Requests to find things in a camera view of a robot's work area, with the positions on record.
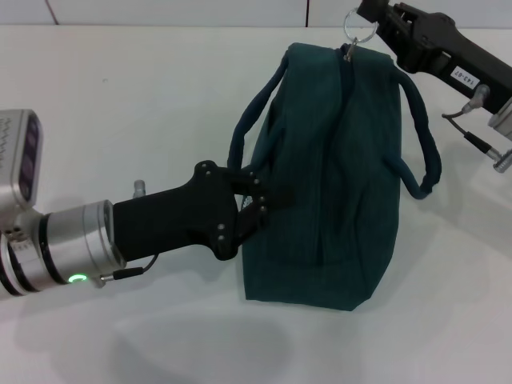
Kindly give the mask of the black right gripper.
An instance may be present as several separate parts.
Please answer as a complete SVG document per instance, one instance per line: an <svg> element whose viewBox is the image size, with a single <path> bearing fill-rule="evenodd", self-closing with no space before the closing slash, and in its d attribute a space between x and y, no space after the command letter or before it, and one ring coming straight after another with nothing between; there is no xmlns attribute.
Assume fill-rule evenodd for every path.
<svg viewBox="0 0 512 384"><path fill-rule="evenodd" d="M510 100L511 67L461 34L447 15L385 0L362 0L357 15L379 21L377 35L405 70L431 74L467 98L488 86L483 108L492 114Z"/></svg>

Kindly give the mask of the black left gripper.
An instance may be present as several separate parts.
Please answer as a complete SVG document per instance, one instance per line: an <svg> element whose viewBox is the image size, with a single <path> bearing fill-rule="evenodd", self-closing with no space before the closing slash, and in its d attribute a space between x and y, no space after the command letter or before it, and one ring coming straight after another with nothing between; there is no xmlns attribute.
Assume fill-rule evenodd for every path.
<svg viewBox="0 0 512 384"><path fill-rule="evenodd" d="M234 195L240 195L238 213ZM290 186L272 186L253 171L230 170L204 161L183 186L114 204L114 244L127 261L192 245L226 261L268 222L268 209L295 203Z"/></svg>

